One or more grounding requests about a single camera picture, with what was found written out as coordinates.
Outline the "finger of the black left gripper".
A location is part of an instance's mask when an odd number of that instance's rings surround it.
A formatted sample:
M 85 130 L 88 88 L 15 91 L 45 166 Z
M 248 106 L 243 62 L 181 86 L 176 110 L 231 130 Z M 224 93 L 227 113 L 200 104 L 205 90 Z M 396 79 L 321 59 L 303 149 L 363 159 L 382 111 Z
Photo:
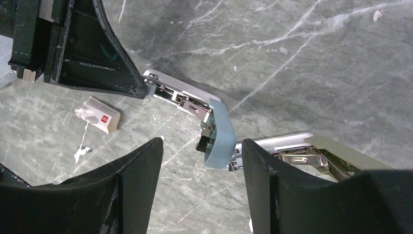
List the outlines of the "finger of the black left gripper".
M 144 99 L 144 78 L 116 37 L 101 0 L 57 0 L 45 83 Z

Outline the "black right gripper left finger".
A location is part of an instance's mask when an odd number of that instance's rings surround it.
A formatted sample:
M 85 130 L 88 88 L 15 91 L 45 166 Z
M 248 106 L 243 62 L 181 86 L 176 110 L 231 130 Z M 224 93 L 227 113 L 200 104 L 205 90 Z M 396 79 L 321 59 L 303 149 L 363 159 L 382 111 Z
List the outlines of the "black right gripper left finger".
M 29 185 L 0 168 L 3 234 L 145 234 L 163 158 L 156 137 L 60 184 Z

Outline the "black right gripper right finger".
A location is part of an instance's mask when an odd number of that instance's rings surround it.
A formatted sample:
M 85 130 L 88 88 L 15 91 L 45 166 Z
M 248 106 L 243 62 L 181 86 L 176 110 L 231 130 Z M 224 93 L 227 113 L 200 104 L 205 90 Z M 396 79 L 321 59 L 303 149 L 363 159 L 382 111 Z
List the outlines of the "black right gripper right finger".
M 256 234 L 410 234 L 411 170 L 367 170 L 334 183 L 308 174 L 251 139 L 242 142 Z

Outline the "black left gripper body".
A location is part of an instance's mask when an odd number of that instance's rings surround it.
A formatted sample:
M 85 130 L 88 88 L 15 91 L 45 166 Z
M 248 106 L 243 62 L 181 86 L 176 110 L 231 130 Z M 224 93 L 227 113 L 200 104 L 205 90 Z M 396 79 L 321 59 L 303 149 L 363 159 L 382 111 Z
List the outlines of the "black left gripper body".
M 17 78 L 36 81 L 45 70 L 52 28 L 61 26 L 66 0 L 2 0 L 0 34 L 13 40 L 8 64 Z

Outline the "white staple box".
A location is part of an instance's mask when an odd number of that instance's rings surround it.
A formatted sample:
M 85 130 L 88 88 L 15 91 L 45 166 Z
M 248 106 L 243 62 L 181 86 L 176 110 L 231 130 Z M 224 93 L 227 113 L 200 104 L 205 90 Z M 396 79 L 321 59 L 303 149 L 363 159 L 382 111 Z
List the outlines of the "white staple box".
M 103 132 L 109 134 L 117 130 L 121 113 L 111 106 L 90 96 L 74 110 L 76 116 Z

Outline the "small metal staple strip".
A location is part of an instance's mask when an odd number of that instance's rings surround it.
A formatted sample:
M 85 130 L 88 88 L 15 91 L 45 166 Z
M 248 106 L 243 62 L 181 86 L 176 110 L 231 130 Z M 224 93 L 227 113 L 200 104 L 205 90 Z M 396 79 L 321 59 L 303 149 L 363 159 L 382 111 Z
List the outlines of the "small metal staple strip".
M 147 87 L 147 96 L 153 97 L 153 95 L 156 91 L 156 87 L 153 86 L 153 85 L 150 85 L 150 84 L 146 85 L 146 87 Z

